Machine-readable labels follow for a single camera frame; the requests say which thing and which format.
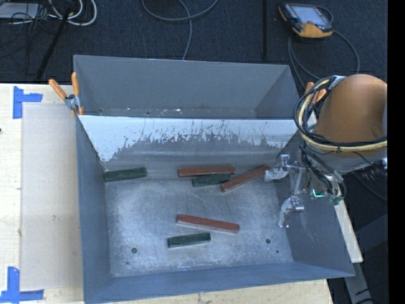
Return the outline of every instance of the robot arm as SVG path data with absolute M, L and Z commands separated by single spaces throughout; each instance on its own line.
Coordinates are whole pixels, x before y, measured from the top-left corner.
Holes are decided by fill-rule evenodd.
M 356 74 L 310 82 L 294 112 L 302 141 L 293 164 L 282 156 L 280 168 L 290 176 L 291 195 L 281 206 L 280 227 L 287 227 L 292 212 L 304 210 L 302 196 L 324 197 L 337 205 L 346 192 L 344 174 L 387 159 L 384 81 Z

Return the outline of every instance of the blue tape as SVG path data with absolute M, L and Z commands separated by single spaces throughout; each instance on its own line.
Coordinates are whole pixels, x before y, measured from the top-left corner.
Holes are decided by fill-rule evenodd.
M 20 292 L 20 270 L 15 267 L 8 267 L 7 290 L 1 291 L 0 303 L 19 304 L 20 301 L 41 300 L 44 290 Z
M 41 94 L 24 94 L 24 90 L 16 85 L 14 86 L 14 101 L 13 101 L 13 118 L 21 118 L 23 116 L 23 102 L 40 103 L 42 101 Z

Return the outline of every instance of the black stand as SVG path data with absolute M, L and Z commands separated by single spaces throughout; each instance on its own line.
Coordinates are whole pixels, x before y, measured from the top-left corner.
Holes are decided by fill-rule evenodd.
M 263 0 L 263 55 L 264 62 L 267 61 L 267 0 Z
M 56 43 L 59 40 L 60 35 L 62 34 L 62 30 L 64 29 L 66 22 L 68 21 L 68 17 L 70 13 L 73 10 L 73 7 L 76 3 L 77 0 L 67 0 L 68 1 L 68 6 L 66 7 L 65 14 L 63 15 L 62 21 L 58 27 L 58 30 L 55 33 L 55 36 L 53 37 L 51 45 L 48 47 L 48 50 L 45 53 L 44 59 L 42 60 L 42 63 L 40 64 L 37 72 L 37 81 L 41 80 L 42 74 L 45 71 L 45 68 L 48 64 L 49 59 L 51 58 L 52 52 L 56 46 Z

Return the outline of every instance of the bin floor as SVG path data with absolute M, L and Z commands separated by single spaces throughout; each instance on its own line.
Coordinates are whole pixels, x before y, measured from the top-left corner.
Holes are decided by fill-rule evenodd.
M 112 276 L 292 262 L 286 231 L 277 226 L 276 183 L 258 178 L 223 193 L 219 185 L 193 187 L 191 178 L 107 182 Z M 233 222 L 240 231 L 179 225 L 177 214 Z M 167 246 L 167 238 L 200 232 L 210 232 L 211 242 Z

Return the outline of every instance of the red block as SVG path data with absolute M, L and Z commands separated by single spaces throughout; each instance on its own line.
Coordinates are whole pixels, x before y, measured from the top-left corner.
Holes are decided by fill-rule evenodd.
M 210 218 L 197 217 L 186 214 L 178 214 L 176 223 L 195 227 L 207 227 L 208 229 L 223 232 L 239 232 L 239 224 L 224 222 L 221 220 L 211 220 Z
M 222 191 L 228 191 L 232 188 L 235 188 L 241 184 L 244 184 L 245 182 L 251 181 L 253 179 L 256 179 L 262 175 L 265 174 L 266 170 L 269 170 L 270 167 L 268 167 L 267 165 L 263 165 L 257 169 L 254 169 L 244 175 L 240 175 L 234 179 L 231 179 L 229 181 L 224 182 L 223 184 L 221 184 L 220 189 Z
M 190 167 L 177 170 L 179 177 L 192 177 L 195 175 L 234 174 L 235 167 Z

